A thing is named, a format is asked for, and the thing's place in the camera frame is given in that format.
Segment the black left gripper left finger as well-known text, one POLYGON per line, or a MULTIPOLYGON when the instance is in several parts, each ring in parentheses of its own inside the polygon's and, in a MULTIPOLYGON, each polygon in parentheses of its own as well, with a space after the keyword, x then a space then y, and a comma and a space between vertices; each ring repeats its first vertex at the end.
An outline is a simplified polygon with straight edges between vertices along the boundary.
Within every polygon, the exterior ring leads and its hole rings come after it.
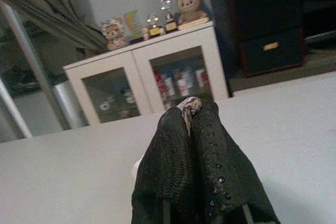
POLYGON ((159 119, 140 162, 132 193, 132 223, 196 223, 191 146, 177 107, 159 119))

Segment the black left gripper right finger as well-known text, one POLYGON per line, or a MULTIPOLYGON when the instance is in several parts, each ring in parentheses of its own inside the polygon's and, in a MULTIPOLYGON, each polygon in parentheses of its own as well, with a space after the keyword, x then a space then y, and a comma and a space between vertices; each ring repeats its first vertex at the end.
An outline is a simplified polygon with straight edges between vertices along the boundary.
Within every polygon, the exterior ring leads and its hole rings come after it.
POLYGON ((218 105, 204 101, 192 118, 204 223, 279 223, 258 174, 219 118, 218 105))

